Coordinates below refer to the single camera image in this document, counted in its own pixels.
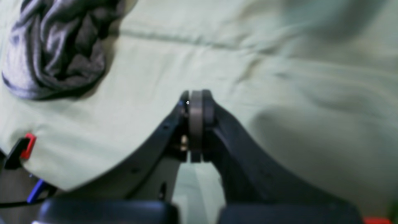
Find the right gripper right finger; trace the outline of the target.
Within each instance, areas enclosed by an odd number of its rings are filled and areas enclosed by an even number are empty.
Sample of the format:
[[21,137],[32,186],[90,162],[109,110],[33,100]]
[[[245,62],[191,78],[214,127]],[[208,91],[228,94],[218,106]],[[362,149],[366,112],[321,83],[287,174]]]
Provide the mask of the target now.
[[202,91],[203,156],[219,172],[226,224],[362,224],[357,208],[272,159],[240,122]]

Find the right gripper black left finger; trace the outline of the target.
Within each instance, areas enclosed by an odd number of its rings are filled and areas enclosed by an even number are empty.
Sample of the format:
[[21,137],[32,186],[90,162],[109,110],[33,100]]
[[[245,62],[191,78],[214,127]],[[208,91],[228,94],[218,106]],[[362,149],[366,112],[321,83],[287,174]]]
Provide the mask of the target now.
[[113,169],[42,205],[36,224],[178,224],[180,164],[201,161],[203,92],[185,91],[150,137]]

